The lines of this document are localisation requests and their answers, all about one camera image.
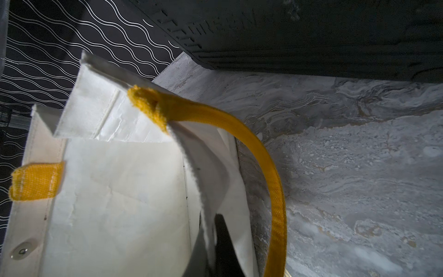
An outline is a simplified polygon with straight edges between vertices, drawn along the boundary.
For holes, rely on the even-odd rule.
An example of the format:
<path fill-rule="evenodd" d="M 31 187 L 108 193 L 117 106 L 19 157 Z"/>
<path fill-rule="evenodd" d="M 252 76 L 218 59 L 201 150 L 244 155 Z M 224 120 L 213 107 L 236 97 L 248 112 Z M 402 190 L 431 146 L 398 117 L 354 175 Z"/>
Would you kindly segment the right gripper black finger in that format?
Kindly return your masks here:
<path fill-rule="evenodd" d="M 208 277 L 245 277 L 239 264 L 235 249 L 222 214 L 215 216 L 216 260 L 213 267 L 208 267 Z"/>

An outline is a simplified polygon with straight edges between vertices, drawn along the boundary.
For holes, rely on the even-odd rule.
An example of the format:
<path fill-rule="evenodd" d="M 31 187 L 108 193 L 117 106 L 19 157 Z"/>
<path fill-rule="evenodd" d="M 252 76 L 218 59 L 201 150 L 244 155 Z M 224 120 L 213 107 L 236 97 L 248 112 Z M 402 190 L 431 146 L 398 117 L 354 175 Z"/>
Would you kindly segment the white pouch with yellow handles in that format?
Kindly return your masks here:
<path fill-rule="evenodd" d="M 281 180 L 234 116 L 83 52 L 63 110 L 34 106 L 12 173 L 3 277 L 207 277 L 222 214 L 246 277 L 258 276 L 235 147 L 264 174 L 271 234 L 264 276 L 286 272 Z"/>

